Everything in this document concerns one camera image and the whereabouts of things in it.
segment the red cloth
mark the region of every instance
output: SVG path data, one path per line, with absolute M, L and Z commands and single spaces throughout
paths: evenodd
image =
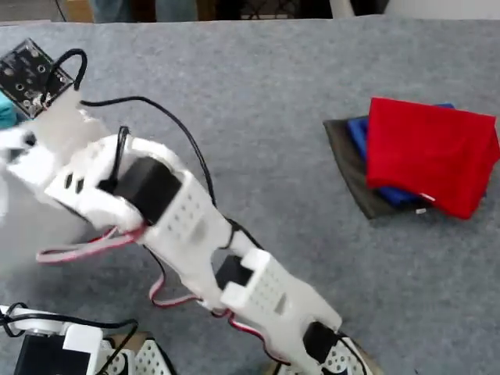
M 366 177 L 370 188 L 392 186 L 424 194 L 448 214 L 469 219 L 499 158 L 493 116 L 372 99 Z

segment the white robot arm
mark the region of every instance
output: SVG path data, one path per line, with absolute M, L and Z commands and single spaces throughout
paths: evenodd
M 270 356 L 296 373 L 342 373 L 329 358 L 344 346 L 359 364 L 345 373 L 371 374 L 357 348 L 339 333 L 338 313 L 221 214 L 172 151 L 127 133 L 103 137 L 109 133 L 80 112 L 78 102 L 69 88 L 32 120 L 27 131 L 36 144 L 7 169 L 96 229 L 141 230 L 137 243 L 170 266 L 200 305 L 257 333 Z M 71 148 L 59 134 L 62 128 Z M 52 158 L 51 167 L 34 179 L 31 171 L 39 163 L 32 153 L 40 150 Z M 214 272 L 212 257 L 219 248 L 227 257 Z

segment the gray carpet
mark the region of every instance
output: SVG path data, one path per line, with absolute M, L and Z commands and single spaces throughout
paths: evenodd
M 498 173 L 470 221 L 430 212 L 369 222 L 341 179 L 322 121 L 364 114 L 374 95 L 498 115 L 499 35 L 495 21 L 379 16 L 52 24 L 0 28 L 0 52 L 25 37 L 54 56 L 81 47 L 90 56 L 85 98 L 141 94 L 172 109 L 205 153 L 221 210 L 317 287 L 386 373 L 492 374 L 500 370 Z M 77 62 L 67 66 L 74 73 Z M 201 176 L 182 133 L 153 108 L 92 112 L 113 129 L 126 123 L 165 142 Z M 5 259 L 18 251 L 4 248 Z M 152 308 L 146 293 L 156 273 L 135 247 L 68 266 L 28 262 L 0 276 L 0 301 L 102 320 L 136 316 L 183 375 L 261 371 L 268 361 L 253 337 L 194 304 Z M 0 345 L 0 373 L 10 374 L 20 341 L 0 337 Z

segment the person's leg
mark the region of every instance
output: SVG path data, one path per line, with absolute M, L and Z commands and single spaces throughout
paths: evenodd
M 158 22 L 196 21 L 196 0 L 156 0 Z
M 90 4 L 96 23 L 134 22 L 130 0 L 90 0 Z

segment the black circuit board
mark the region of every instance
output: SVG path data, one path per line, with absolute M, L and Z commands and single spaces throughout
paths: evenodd
M 34 119 L 43 107 L 35 99 L 45 89 L 53 60 L 31 39 L 26 39 L 0 58 L 0 91 L 29 119 Z M 48 98 L 56 100 L 73 84 L 73 78 L 58 69 L 48 87 Z

